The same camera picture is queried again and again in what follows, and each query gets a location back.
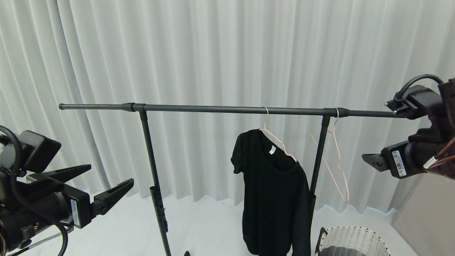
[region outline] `clothes rack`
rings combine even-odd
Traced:
[[[379,117],[379,118],[404,118],[392,112],[384,111],[363,111],[349,110],[346,108],[264,108],[264,107],[229,107],[229,106],[191,106],[191,105],[151,105],[142,103],[125,103],[125,104],[63,104],[59,109],[95,109],[95,110],[123,110],[128,112],[139,112],[142,129],[147,146],[148,158],[152,169],[153,183],[150,193],[157,216],[158,226],[166,256],[171,256],[169,242],[167,240],[167,220],[164,213],[163,200],[161,195],[160,183],[158,179],[157,165],[153,153],[152,138],[148,125],[147,111],[166,111],[166,112],[197,112],[197,113],[243,113],[243,114],[277,114],[277,115],[305,115],[305,116],[322,116],[321,131],[319,134],[318,148],[314,161],[313,176],[311,178],[310,195],[311,195],[311,213],[310,219],[313,219],[314,205],[316,202],[316,183],[318,181],[319,169],[321,166],[322,155],[324,151],[327,129],[329,128],[330,118],[338,117]]]

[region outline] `laundry basket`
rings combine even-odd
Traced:
[[[318,256],[390,256],[376,232],[363,227],[321,228]]]

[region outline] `basket handle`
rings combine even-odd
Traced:
[[[319,247],[321,246],[322,235],[324,233],[325,233],[325,235],[328,235],[327,230],[324,227],[322,227],[321,231],[319,231],[318,243],[316,244],[316,250],[314,251],[314,253],[317,253],[318,255],[319,255],[319,253],[321,253],[321,250],[319,249]]]

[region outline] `marble floor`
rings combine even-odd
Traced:
[[[183,256],[185,251],[192,256],[251,255],[242,239],[243,204],[234,205],[232,200],[215,202],[210,197],[193,202],[189,196],[179,200],[168,196],[164,205],[173,256]],[[339,214],[325,206],[314,215],[312,248],[322,226],[363,226],[380,234],[392,256],[416,256],[390,225],[394,214],[375,210],[359,214],[353,208]],[[55,227],[49,228],[34,241],[57,231]],[[140,198],[138,194],[123,198],[108,214],[96,217],[87,227],[75,229],[69,239],[67,256],[165,255],[151,197]],[[21,255],[57,255],[60,246],[58,237]]]

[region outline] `beige wall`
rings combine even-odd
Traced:
[[[393,227],[420,256],[455,255],[455,181],[423,174]]]

